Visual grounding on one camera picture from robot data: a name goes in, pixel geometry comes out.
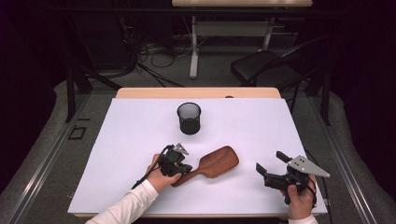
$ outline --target white tabletop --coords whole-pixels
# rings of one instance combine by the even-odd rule
[[[195,102],[202,108],[200,132],[183,134],[177,108]],[[256,162],[283,175],[290,157],[305,155],[284,99],[113,99],[68,213],[90,216],[118,201],[167,145],[181,143],[183,161],[198,167],[206,154],[231,146],[240,163],[209,179],[198,175],[178,188],[167,187],[143,217],[283,217],[288,213],[277,189],[264,186]],[[327,213],[318,192],[314,214]]]
[[[174,7],[311,7],[312,0],[173,0]]]

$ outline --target human hand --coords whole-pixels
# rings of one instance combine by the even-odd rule
[[[154,157],[152,158],[151,165],[148,167],[147,172],[151,169],[153,166],[154,162],[158,159],[160,154],[155,154]],[[152,187],[157,190],[157,192],[162,191],[166,186],[171,185],[175,182],[177,182],[181,177],[181,174],[176,174],[174,176],[165,176],[161,172],[161,170],[158,168],[158,164],[154,168],[154,170],[151,172],[151,174],[148,175],[148,181],[152,185]]]
[[[312,181],[308,181],[308,186],[311,189],[315,189],[315,177],[309,175]],[[289,185],[288,194],[290,197],[289,204],[289,218],[293,220],[304,219],[312,214],[312,205],[315,196],[309,189],[304,189],[301,192],[297,192],[297,186]]]

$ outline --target metal rail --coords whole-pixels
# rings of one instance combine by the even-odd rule
[[[62,127],[60,134],[58,135],[54,145],[48,152],[46,158],[40,163],[35,174],[32,179],[29,181],[26,186],[22,196],[17,202],[14,210],[11,212],[11,215],[7,221],[9,224],[18,224],[22,223],[25,218],[29,208],[32,206],[35,197],[38,192],[41,190],[47,176],[49,175],[53,164],[56,162],[56,159],[62,152],[62,146],[64,141],[67,138],[67,135],[73,129],[75,122],[78,119],[78,114],[82,111],[85,104],[87,104],[90,98],[89,94],[82,94],[81,98],[78,100],[78,104],[76,106],[76,115],[70,120],[70,122],[65,123]]]
[[[348,165],[347,159],[344,156],[344,152],[338,145],[338,142],[334,136],[332,128],[330,126],[327,126],[321,118],[320,105],[318,99],[316,97],[315,99],[313,98],[314,97],[308,98],[309,103],[314,108],[315,115],[317,117],[320,128],[325,134],[326,139],[328,140],[329,147],[332,149],[333,159],[335,160],[338,169],[341,173],[341,176],[343,177],[344,182],[346,183],[346,188],[349,191],[350,197],[353,203],[355,204],[359,215],[361,216],[361,221],[365,224],[377,223],[371,211],[371,208],[363,195],[361,187]]]

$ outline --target white sleeve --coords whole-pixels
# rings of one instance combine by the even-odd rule
[[[306,217],[300,220],[289,219],[289,224],[318,224],[317,219],[314,216]]]
[[[137,220],[157,197],[157,190],[145,180],[135,189],[129,190],[119,202],[88,220],[86,224],[130,224]]]

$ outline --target wooden table edge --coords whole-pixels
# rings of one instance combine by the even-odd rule
[[[75,213],[73,214],[80,218],[92,218],[96,213]],[[230,217],[286,217],[280,214],[159,214],[146,215],[143,214],[141,218],[230,218]]]
[[[312,7],[312,0],[294,1],[193,1],[172,0],[173,7]]]
[[[121,88],[116,98],[205,99],[230,96],[234,98],[281,98],[279,91],[272,87]]]

